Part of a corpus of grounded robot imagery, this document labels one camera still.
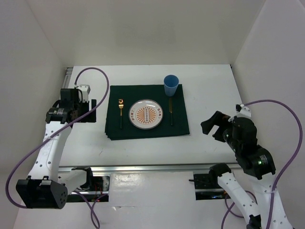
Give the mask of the gold fork black handle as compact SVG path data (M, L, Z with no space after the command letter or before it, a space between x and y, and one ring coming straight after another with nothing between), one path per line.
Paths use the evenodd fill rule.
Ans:
M120 109L120 129L122 129L123 121L122 121L122 110L124 108L123 99L118 100L119 109Z

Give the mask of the dark green cloth napkin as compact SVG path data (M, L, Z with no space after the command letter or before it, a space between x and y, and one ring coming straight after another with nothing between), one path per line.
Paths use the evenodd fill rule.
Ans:
M120 109L118 100L123 99L122 129L120 129ZM130 107L137 101L150 99L156 101L163 109L161 123L153 129L139 129L128 118ZM170 122L169 97L165 95L164 86L156 85L112 85L108 102L105 133L111 140L141 138L158 138L188 135L190 133L185 108L183 86L178 85L173 100L173 126Z

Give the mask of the orange sunburst patterned plate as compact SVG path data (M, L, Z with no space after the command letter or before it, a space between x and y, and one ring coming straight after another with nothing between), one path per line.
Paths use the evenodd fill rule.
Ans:
M139 100L130 107L128 118L131 124L139 129L153 129L161 123L163 109L154 100Z

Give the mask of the gold knife black handle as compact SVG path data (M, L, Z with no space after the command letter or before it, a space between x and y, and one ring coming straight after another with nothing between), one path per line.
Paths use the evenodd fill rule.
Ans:
M171 126L173 126L173 100L172 100L172 97L169 98L169 113L170 113Z

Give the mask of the blue plastic cup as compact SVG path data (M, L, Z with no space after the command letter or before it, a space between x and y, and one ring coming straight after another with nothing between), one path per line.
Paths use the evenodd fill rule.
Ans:
M168 75L163 80L164 91L168 97L174 96L176 89L179 85L179 79L175 75Z

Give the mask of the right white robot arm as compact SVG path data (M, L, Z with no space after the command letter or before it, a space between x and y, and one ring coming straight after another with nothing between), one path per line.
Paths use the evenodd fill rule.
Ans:
M210 167L208 182L222 187L242 213L248 229L291 229L279 192L274 188L275 164L271 154L257 143L257 128L251 114L239 112L230 117L219 111L201 122L202 132L207 135L217 126L213 138L225 142L235 153L235 158L248 176L254 191L254 202L239 185L231 169L225 163Z

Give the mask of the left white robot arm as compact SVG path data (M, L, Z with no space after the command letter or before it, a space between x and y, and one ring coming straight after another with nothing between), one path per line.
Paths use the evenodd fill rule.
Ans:
M72 131L72 122L97 104L89 100L89 85L61 89L60 99L46 113L44 144L26 179L18 180L16 190L26 208L62 209L68 195L78 188L94 186L89 167L74 167L68 174L59 175L59 165L65 143Z

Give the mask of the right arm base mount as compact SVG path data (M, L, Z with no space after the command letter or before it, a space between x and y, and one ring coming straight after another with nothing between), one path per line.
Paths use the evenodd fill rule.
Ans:
M188 181L194 185L196 200L224 199L226 191L217 183L220 172L209 171L208 174L194 174Z

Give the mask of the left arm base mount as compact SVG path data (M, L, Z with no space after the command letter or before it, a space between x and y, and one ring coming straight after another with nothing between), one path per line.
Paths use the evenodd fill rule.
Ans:
M109 201L110 175L94 175L90 171L72 170L58 174L58 182L68 190L70 203Z

